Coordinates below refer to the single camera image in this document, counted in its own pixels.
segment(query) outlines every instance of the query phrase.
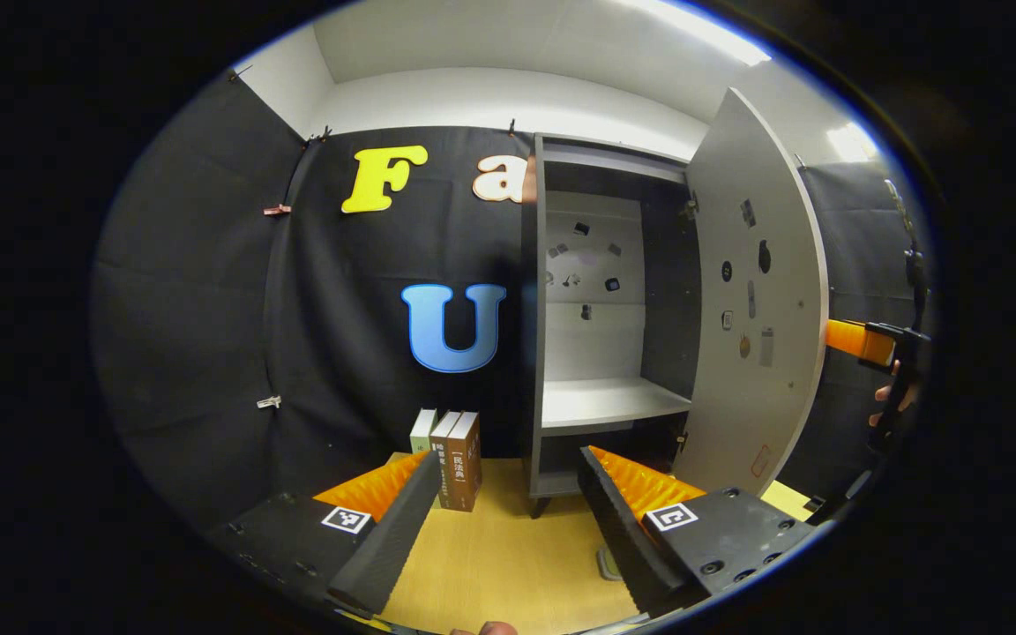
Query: black fabric curtain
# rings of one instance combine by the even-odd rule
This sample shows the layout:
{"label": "black fabric curtain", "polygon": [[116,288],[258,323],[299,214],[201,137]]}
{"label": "black fabric curtain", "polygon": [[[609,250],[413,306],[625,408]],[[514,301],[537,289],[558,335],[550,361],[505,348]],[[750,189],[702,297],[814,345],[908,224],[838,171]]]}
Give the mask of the black fabric curtain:
{"label": "black fabric curtain", "polygon": [[197,527],[270,490],[267,265],[304,142],[221,77],[171,121],[114,198],[97,250],[91,345],[117,433]]}
{"label": "black fabric curtain", "polygon": [[[875,163],[831,164],[799,170],[818,214],[830,277],[830,318],[910,326],[912,289],[904,273],[910,238]],[[892,177],[908,213],[919,215],[915,196]],[[826,350],[818,396],[802,437],[778,481],[810,496],[829,498],[870,469],[868,419],[883,409],[873,394],[892,379],[859,365],[850,355]]]}
{"label": "black fabric curtain", "polygon": [[[363,149],[423,145],[390,208],[343,213]],[[481,412],[487,457],[519,455],[521,205],[472,193],[483,157],[527,157],[531,136],[474,128],[403,128],[313,142],[294,178],[293,212],[270,269],[270,377],[283,399],[271,453],[281,490],[316,490],[410,449],[420,407]],[[444,284],[444,341],[475,337],[469,284],[500,284],[499,343],[488,365],[440,373],[411,355],[411,284]]]}

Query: ceiling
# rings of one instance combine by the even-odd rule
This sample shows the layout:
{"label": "ceiling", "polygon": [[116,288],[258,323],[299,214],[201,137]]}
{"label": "ceiling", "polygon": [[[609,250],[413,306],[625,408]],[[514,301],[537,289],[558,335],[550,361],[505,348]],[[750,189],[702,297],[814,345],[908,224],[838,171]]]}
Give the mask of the ceiling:
{"label": "ceiling", "polygon": [[747,65],[613,0],[363,0],[314,24],[335,83],[447,67],[554,73],[711,122]]}

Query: white wall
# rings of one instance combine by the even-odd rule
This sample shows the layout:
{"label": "white wall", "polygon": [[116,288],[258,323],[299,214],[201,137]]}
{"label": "white wall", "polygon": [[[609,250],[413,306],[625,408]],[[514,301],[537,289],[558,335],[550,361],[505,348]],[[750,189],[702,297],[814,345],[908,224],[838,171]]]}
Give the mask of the white wall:
{"label": "white wall", "polygon": [[708,124],[644,97],[573,77],[493,68],[387,73],[336,84],[311,133],[471,125],[591,137],[688,162]]}
{"label": "white wall", "polygon": [[300,136],[309,137],[319,106],[334,81],[308,23],[234,65],[254,92]]}
{"label": "white wall", "polygon": [[755,106],[791,155],[798,153],[806,165],[842,161],[826,132],[848,124],[852,114],[789,62],[754,65],[741,71],[732,87]]}

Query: cabinet door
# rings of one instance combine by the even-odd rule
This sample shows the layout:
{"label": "cabinet door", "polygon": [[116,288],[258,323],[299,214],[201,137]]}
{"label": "cabinet door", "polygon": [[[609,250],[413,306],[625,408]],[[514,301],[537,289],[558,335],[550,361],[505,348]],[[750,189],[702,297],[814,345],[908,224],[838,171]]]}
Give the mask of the cabinet door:
{"label": "cabinet door", "polygon": [[686,176],[698,201],[700,357],[674,473],[761,495],[806,426],[822,371],[829,281],[818,220],[790,156],[737,89]]}

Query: orange foam pad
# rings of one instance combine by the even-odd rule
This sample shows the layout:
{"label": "orange foam pad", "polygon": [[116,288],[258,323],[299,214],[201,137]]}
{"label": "orange foam pad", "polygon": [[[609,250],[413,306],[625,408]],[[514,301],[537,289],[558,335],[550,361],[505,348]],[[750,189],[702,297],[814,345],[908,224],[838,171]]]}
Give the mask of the orange foam pad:
{"label": "orange foam pad", "polygon": [[609,474],[610,480],[613,480],[614,485],[618,487],[618,491],[621,492],[626,505],[633,510],[633,517],[637,518],[638,522],[641,522],[647,511],[659,510],[661,507],[691,501],[705,495],[705,491],[670,478],[669,474],[650,470],[649,467],[630,461],[629,458],[619,457],[613,451],[601,450],[592,445],[587,447],[601,463],[606,474]]}
{"label": "orange foam pad", "polygon": [[845,351],[875,365],[888,366],[895,343],[886,334],[865,330],[865,325],[861,322],[830,320],[825,329],[825,345]]}
{"label": "orange foam pad", "polygon": [[399,492],[410,480],[410,474],[415,473],[427,454],[428,451],[410,454],[409,457],[400,458],[391,464],[347,480],[313,498],[328,505],[366,511],[375,518],[375,522],[382,521],[383,515],[391,508],[391,503],[398,498]]}

